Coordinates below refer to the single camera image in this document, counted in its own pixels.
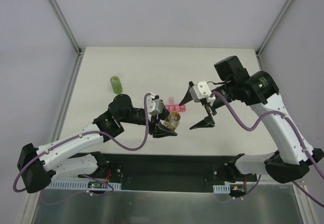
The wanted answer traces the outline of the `clear pill bottle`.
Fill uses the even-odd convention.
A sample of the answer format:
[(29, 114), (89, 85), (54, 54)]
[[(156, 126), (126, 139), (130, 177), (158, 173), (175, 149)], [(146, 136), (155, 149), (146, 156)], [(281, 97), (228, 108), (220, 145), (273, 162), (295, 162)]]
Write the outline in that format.
[(164, 120), (164, 126), (171, 131), (175, 131), (180, 123), (181, 116), (178, 112), (171, 112)]

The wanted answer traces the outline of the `pink weekly pill organizer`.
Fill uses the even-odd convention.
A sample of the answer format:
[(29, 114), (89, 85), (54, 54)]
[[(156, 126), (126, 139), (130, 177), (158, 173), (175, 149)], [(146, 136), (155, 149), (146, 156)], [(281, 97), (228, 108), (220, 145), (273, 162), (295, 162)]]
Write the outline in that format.
[(168, 103), (165, 105), (165, 107), (169, 112), (183, 113), (186, 111), (186, 106), (180, 106), (179, 104), (176, 104), (174, 97), (169, 97)]

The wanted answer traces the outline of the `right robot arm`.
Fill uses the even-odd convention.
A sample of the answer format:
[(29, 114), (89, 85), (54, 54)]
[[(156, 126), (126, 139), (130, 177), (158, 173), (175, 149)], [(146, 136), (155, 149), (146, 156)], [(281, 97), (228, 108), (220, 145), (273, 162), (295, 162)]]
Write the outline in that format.
[[(210, 89), (208, 82), (189, 82), (188, 90), (180, 102), (201, 103), (207, 117), (191, 127), (214, 127), (216, 110), (226, 106), (236, 122), (246, 131), (254, 131), (263, 123), (276, 144), (277, 150), (264, 155), (238, 154), (218, 170), (219, 178), (234, 183), (247, 174), (267, 174), (278, 183), (285, 184), (301, 179), (313, 165), (320, 176), (318, 162), (323, 150), (312, 147), (301, 135), (283, 103), (279, 88), (270, 74), (258, 71), (249, 75), (237, 56), (230, 56), (214, 65), (221, 82)], [(241, 101), (258, 116), (253, 126), (246, 126), (230, 103)]]

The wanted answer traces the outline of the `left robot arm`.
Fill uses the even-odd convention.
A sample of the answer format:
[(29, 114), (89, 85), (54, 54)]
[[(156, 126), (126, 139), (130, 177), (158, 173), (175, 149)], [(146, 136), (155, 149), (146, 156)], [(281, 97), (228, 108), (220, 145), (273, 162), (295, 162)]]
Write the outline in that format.
[[(147, 93), (143, 108), (133, 106), (126, 94), (117, 95), (108, 105), (108, 109), (79, 132), (42, 146), (29, 143), (22, 147), (18, 159), (19, 173), (14, 180), (16, 193), (26, 191), (36, 193), (45, 189), (53, 180), (73, 175), (92, 174), (96, 178), (106, 175), (107, 162), (100, 152), (89, 153), (84, 157), (74, 158), (80, 151), (113, 141), (127, 151), (142, 149), (148, 136), (153, 138), (175, 137), (177, 133), (163, 125), (170, 112), (158, 95)], [(118, 142), (116, 137), (125, 130), (122, 123), (145, 127), (143, 142), (138, 147), (130, 148)], [(24, 188), (17, 188), (22, 180)]]

